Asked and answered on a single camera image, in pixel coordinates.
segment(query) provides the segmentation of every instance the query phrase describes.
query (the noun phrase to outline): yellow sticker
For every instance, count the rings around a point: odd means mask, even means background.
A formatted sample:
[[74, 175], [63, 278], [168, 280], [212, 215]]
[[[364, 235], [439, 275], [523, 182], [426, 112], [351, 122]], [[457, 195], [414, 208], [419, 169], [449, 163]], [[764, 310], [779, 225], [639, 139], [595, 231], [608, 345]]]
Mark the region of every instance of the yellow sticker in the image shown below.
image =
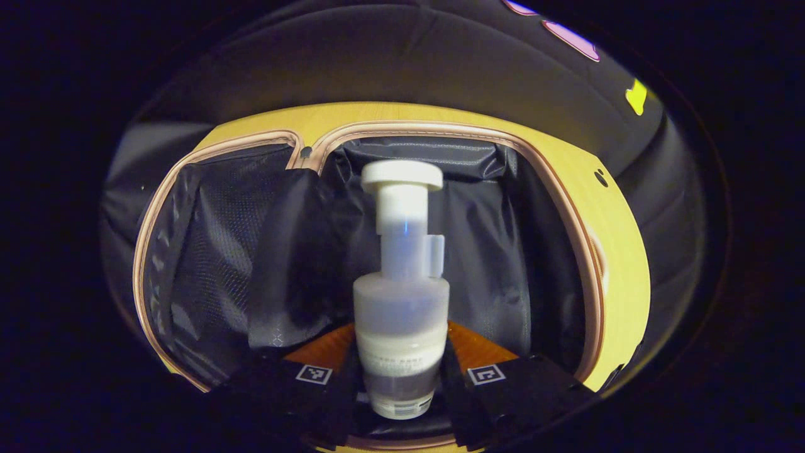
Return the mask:
[[634, 113], [643, 114], [643, 105], [646, 103], [646, 87], [638, 79], [634, 79], [634, 85], [626, 90], [626, 101], [634, 109]]

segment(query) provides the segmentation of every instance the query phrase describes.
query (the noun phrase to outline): black background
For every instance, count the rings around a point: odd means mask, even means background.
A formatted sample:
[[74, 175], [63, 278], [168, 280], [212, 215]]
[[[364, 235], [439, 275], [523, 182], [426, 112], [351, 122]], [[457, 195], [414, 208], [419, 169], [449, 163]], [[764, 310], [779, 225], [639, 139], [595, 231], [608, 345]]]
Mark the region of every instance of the black background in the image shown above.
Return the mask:
[[[521, 3], [612, 51], [628, 43], [654, 66], [621, 54], [639, 77], [659, 71], [684, 94], [722, 155], [733, 246], [708, 322], [667, 372], [520, 448], [802, 451], [802, 140], [791, 126], [802, 124], [803, 75], [794, 5]], [[111, 152], [144, 97], [266, 4], [3, 5], [12, 283], [3, 298], [4, 451], [221, 451], [233, 441], [114, 311], [97, 255], [97, 206]], [[278, 442], [258, 447], [284, 451]]]

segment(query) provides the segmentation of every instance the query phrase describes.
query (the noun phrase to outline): translucent plastic bottle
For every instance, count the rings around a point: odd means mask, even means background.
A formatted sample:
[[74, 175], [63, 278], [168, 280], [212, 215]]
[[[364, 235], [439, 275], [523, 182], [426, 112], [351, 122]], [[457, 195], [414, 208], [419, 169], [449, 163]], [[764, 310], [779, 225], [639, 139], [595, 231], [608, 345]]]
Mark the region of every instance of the translucent plastic bottle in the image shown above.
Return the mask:
[[376, 196], [381, 236], [381, 271], [353, 285], [364, 382], [376, 413], [415, 418], [430, 407], [447, 341], [444, 237], [427, 234], [427, 193], [442, 188], [442, 172], [383, 160], [364, 167], [361, 185]]

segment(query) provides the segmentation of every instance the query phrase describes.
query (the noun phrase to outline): pink sticker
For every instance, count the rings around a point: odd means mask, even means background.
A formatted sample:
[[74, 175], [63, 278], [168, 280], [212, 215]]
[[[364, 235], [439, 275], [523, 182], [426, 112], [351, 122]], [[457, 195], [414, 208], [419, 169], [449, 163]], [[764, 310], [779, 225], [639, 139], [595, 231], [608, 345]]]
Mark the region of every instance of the pink sticker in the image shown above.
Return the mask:
[[571, 47], [584, 54], [584, 56], [590, 60], [601, 61], [601, 57], [598, 56], [598, 52], [596, 52], [596, 46], [591, 42], [587, 41], [581, 36], [578, 36], [576, 33], [573, 33], [567, 28], [562, 27], [558, 23], [543, 20], [543, 25], [557, 38], [561, 39], [565, 43], [570, 44]]
[[532, 10], [529, 10], [528, 8], [524, 7], [523, 5], [519, 5], [519, 4], [515, 3], [515, 2], [509, 2], [509, 0], [503, 0], [503, 2], [506, 4], [506, 6], [509, 7], [510, 10], [514, 11], [515, 13], [517, 13], [519, 15], [523, 15], [523, 16], [536, 16], [537, 15], [537, 13], [535, 13]]

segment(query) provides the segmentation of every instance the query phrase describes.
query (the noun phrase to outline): foam pump bottle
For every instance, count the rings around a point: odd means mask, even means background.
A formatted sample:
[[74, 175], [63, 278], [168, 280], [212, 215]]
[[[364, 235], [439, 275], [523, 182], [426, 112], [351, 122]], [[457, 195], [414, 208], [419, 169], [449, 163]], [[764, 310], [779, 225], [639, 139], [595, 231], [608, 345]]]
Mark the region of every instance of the foam pump bottle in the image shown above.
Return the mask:
[[381, 271], [353, 284], [357, 349], [372, 409], [394, 420], [430, 407], [447, 341], [444, 236], [427, 233], [427, 194], [442, 180], [414, 160], [380, 160], [361, 174], [376, 199]]

